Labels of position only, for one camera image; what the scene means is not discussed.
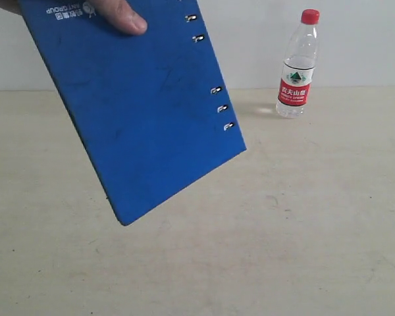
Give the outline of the person's bare hand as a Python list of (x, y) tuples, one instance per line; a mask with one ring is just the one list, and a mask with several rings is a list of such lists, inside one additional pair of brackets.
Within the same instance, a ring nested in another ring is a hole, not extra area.
[[(139, 36), (147, 31), (147, 22), (127, 1), (91, 0), (89, 3), (109, 24), (124, 34)], [(0, 9), (22, 15), (19, 2), (15, 0), (0, 0)]]

